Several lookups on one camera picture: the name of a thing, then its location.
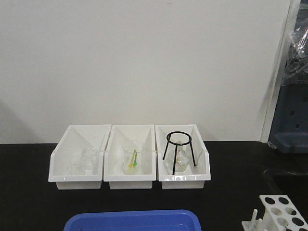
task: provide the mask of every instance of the test tube rack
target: test tube rack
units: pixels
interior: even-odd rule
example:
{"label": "test tube rack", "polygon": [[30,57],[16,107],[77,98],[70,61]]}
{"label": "test tube rack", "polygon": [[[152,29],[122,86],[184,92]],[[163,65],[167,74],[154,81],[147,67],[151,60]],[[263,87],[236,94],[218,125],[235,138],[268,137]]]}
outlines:
{"label": "test tube rack", "polygon": [[244,231],[308,231],[308,225],[287,195],[261,195],[263,219],[254,209],[251,221],[242,221]]}

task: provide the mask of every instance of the glassware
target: glassware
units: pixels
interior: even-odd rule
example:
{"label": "glassware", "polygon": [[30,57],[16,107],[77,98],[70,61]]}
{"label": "glassware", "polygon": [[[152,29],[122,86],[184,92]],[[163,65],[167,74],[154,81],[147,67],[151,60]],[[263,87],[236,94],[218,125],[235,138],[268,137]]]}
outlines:
{"label": "glassware", "polygon": [[[173,163],[174,163],[174,152],[175,149],[170,150],[167,153],[167,167],[168,169],[173,168]],[[183,150],[183,146],[178,146],[177,149],[177,158],[175,162],[175,171],[176,172],[184,172],[191,160],[191,154],[186,153]]]}
{"label": "glassware", "polygon": [[123,170],[127,175],[141,175],[142,155],[144,155],[145,144],[142,141],[127,140],[123,142]]}

